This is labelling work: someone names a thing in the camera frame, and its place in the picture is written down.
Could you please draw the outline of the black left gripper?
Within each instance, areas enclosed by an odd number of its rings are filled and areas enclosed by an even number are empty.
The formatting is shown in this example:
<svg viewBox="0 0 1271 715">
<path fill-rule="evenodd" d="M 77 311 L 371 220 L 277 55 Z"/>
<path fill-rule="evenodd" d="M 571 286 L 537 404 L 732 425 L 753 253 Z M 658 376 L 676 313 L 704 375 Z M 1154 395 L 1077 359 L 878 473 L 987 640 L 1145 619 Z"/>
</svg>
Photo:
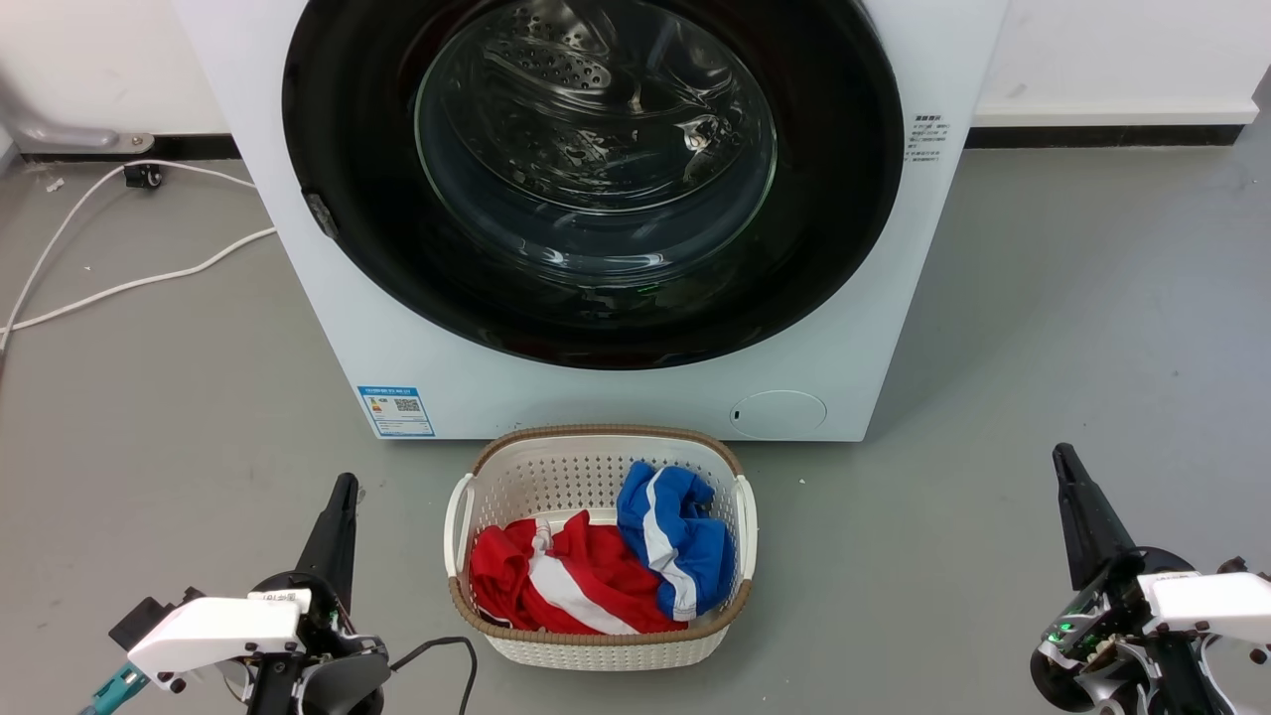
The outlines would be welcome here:
<svg viewBox="0 0 1271 715">
<path fill-rule="evenodd" d="M 383 639 L 358 634 L 351 620 L 355 508 L 361 485 L 339 474 L 294 571 L 258 584 L 257 594 L 308 597 L 278 645 L 255 645 L 241 687 L 247 715 L 380 715 L 390 678 Z"/>
</svg>

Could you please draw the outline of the white front-load washing machine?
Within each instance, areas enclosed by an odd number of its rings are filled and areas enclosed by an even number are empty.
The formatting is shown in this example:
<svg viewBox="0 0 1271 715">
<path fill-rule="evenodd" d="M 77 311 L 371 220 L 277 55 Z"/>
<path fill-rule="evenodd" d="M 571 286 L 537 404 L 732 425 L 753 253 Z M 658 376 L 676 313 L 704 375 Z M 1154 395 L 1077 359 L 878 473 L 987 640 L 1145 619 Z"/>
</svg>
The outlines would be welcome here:
<svg viewBox="0 0 1271 715">
<path fill-rule="evenodd" d="M 821 307 L 742 351 L 661 370 L 577 370 L 508 356 L 449 334 L 377 288 L 316 224 L 289 155 L 283 63 L 309 0 L 173 4 L 353 392 L 358 385 L 417 386 L 436 431 L 431 439 L 491 439 L 522 427 L 591 422 L 749 439 L 731 425 L 732 406 L 766 390 L 798 390 L 820 398 L 827 417 L 797 442 L 859 442 L 894 362 L 1009 0 L 857 1 L 894 65 L 904 152 L 914 116 L 941 114 L 953 124 L 943 157 L 916 164 L 902 155 L 885 231 Z"/>
</svg>

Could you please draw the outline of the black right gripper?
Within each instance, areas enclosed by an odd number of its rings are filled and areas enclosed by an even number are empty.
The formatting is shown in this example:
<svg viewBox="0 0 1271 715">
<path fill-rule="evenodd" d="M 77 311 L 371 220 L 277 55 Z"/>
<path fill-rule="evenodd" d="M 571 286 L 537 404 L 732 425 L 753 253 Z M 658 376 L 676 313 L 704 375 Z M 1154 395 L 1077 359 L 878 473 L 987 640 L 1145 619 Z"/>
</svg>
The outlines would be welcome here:
<svg viewBox="0 0 1271 715">
<path fill-rule="evenodd" d="M 1030 657 L 1037 692 L 1077 715 L 1235 715 L 1207 664 L 1218 635 L 1149 624 L 1141 578 L 1191 577 L 1188 561 L 1140 551 L 1071 444 L 1055 444 L 1052 464 L 1077 594 Z"/>
</svg>

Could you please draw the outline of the small black text label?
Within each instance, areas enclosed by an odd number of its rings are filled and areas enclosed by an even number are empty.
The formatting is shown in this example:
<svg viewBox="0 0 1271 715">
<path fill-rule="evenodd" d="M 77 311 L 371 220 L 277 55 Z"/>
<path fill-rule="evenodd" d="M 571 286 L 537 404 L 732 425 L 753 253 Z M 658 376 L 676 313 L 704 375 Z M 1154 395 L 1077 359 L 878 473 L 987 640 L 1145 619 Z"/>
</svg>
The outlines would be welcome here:
<svg viewBox="0 0 1271 715">
<path fill-rule="evenodd" d="M 905 163 L 939 163 L 949 142 L 953 124 L 941 114 L 916 114 L 905 137 Z"/>
</svg>

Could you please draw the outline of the white plastic laundry basket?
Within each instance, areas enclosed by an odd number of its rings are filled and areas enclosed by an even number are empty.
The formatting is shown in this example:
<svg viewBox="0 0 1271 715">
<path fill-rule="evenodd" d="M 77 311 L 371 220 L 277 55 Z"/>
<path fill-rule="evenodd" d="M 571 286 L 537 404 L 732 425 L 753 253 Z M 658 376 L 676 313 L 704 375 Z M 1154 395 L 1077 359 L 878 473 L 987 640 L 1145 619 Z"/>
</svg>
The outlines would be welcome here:
<svg viewBox="0 0 1271 715">
<path fill-rule="evenodd" d="M 604 638 L 522 631 L 477 610 L 469 564 L 477 535 L 527 517 L 561 528 L 578 511 L 616 526 L 616 497 L 630 465 L 676 465 L 714 489 L 710 516 L 726 521 L 736 558 L 732 593 L 684 631 Z M 519 431 L 486 446 L 450 497 L 442 552 L 460 616 L 505 659 L 562 671 L 656 671 L 707 659 L 744 611 L 758 565 L 758 503 L 726 444 L 693 431 L 648 425 L 555 425 Z"/>
</svg>

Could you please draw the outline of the round white filter cover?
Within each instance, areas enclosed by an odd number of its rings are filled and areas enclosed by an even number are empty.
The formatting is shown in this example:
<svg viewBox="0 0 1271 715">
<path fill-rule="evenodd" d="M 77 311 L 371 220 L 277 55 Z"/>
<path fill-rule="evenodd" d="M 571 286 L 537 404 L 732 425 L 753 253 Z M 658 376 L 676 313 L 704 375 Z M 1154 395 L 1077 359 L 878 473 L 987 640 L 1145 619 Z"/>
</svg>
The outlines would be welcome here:
<svg viewBox="0 0 1271 715">
<path fill-rule="evenodd" d="M 803 439 L 820 429 L 827 406 L 820 398 L 798 390 L 766 390 L 749 395 L 730 411 L 730 422 L 740 436 L 763 442 Z"/>
</svg>

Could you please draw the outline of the round black washer door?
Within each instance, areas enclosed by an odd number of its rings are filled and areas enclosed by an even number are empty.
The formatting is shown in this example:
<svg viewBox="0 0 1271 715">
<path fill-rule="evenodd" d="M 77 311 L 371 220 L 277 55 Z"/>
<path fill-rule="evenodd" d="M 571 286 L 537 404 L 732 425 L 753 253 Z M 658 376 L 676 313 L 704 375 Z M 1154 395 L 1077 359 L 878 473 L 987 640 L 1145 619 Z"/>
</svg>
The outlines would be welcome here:
<svg viewBox="0 0 1271 715">
<path fill-rule="evenodd" d="M 749 229 L 666 279 L 566 282 L 480 248 L 431 189 L 416 91 L 469 20 L 513 0 L 309 0 L 282 77 L 301 196 L 358 271 L 423 320 L 508 356 L 661 370 L 742 351 L 821 307 L 874 248 L 902 179 L 902 97 L 857 0 L 648 0 L 723 36 L 777 122 Z"/>
</svg>

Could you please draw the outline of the blue energy label sticker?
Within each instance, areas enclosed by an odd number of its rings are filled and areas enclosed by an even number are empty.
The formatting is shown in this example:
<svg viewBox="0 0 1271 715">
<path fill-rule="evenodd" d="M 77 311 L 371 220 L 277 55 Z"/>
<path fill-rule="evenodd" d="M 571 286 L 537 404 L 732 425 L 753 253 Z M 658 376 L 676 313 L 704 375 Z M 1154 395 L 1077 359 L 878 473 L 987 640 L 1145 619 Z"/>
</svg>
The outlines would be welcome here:
<svg viewBox="0 0 1271 715">
<path fill-rule="evenodd" d="M 417 386 L 358 385 L 355 392 L 377 439 L 436 438 Z"/>
</svg>

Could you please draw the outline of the steel washer drum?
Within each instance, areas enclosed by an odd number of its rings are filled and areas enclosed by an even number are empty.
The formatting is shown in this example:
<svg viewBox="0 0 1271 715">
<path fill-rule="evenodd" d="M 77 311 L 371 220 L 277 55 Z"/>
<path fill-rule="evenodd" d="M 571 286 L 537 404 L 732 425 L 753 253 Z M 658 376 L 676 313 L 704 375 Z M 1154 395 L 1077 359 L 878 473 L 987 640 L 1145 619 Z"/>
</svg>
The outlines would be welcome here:
<svg viewBox="0 0 1271 715">
<path fill-rule="evenodd" d="M 721 32 L 648 0 L 513 0 L 416 91 L 425 175 L 531 276 L 666 279 L 749 229 L 777 171 L 766 95 Z"/>
</svg>

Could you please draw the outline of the blue and white garment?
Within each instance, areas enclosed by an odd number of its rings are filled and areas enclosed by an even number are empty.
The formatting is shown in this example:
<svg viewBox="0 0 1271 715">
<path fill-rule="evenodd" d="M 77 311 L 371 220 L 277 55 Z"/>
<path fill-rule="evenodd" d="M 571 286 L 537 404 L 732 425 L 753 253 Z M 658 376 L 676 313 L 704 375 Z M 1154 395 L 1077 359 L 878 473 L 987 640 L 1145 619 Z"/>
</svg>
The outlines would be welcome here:
<svg viewBox="0 0 1271 715">
<path fill-rule="evenodd" d="M 716 490 L 695 472 L 630 465 L 616 497 L 627 547 L 658 580 L 655 605 L 676 622 L 694 621 L 732 593 L 736 549 L 726 521 L 710 516 Z"/>
</svg>

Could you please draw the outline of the red and white garment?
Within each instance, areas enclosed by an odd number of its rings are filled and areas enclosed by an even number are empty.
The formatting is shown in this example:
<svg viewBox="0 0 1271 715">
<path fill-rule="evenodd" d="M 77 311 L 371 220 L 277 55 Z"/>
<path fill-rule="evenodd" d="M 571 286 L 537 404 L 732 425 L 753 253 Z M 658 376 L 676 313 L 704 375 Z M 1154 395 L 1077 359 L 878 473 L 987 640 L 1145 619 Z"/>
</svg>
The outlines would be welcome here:
<svg viewBox="0 0 1271 715">
<path fill-rule="evenodd" d="M 480 615 L 515 630 L 634 638 L 688 629 L 658 608 L 661 579 L 622 531 L 585 511 L 561 528 L 527 517 L 482 530 L 469 583 Z"/>
</svg>

